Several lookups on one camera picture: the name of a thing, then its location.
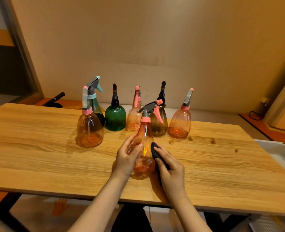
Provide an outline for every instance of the black cloth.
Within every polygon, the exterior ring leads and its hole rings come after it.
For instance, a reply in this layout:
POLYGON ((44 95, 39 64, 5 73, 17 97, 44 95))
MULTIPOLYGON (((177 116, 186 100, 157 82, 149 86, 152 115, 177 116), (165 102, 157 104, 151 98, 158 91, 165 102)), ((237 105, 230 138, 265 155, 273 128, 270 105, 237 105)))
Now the black cloth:
POLYGON ((152 232, 143 207, 144 205, 140 204, 124 204, 117 215, 111 232, 152 232))

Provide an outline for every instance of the person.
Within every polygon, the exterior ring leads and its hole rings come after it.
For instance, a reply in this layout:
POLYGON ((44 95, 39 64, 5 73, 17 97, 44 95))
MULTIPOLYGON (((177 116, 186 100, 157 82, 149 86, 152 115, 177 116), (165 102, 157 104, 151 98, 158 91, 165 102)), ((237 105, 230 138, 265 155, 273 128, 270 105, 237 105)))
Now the person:
MULTIPOLYGON (((135 135, 132 135, 126 139, 118 149, 116 165, 109 180, 68 232, 102 232, 105 230, 122 190, 133 171, 136 159, 143 149, 143 145, 139 144, 129 155, 127 154, 134 137, 135 135)), ((187 196, 184 184, 184 166, 164 146, 159 143, 157 146, 158 148, 155 147, 156 152, 171 168, 168 171, 162 160, 156 158, 163 189, 174 207, 184 231, 211 232, 187 196)), ((143 206, 125 204, 116 218, 112 231, 148 232, 152 231, 152 228, 143 206)))

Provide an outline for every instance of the pink nozzle tip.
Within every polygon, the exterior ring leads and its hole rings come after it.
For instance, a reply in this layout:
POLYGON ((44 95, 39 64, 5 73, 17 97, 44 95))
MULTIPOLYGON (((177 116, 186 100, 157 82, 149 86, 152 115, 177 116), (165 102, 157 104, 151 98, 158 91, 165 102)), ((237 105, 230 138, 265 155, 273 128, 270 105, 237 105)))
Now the pink nozzle tip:
POLYGON ((157 105, 161 105, 162 103, 163 103, 163 100, 162 100, 162 99, 156 100, 156 104, 157 104, 157 105))

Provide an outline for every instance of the forearm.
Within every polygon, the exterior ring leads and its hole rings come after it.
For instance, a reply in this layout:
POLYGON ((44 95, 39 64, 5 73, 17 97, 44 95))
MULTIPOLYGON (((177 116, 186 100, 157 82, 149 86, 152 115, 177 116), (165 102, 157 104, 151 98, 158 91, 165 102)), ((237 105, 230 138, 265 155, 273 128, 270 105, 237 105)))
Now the forearm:
POLYGON ((185 232, 212 232, 186 195, 173 206, 185 232))
POLYGON ((112 175, 69 232, 104 231, 125 184, 125 180, 112 175))

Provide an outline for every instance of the wooden tabletop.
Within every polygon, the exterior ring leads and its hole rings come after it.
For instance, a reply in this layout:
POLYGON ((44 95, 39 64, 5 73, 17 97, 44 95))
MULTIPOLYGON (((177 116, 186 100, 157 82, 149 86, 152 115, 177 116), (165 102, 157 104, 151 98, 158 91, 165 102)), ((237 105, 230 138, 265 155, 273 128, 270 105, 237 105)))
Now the wooden tabletop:
MULTIPOLYGON (((93 198, 111 174, 117 149, 133 134, 104 129, 93 149, 75 143, 81 111, 0 106, 0 190, 93 198)), ((192 121, 186 140, 155 137, 185 166, 199 209, 285 215, 285 170, 237 125, 192 121)), ((130 178, 121 201, 169 205, 156 173, 130 178)))

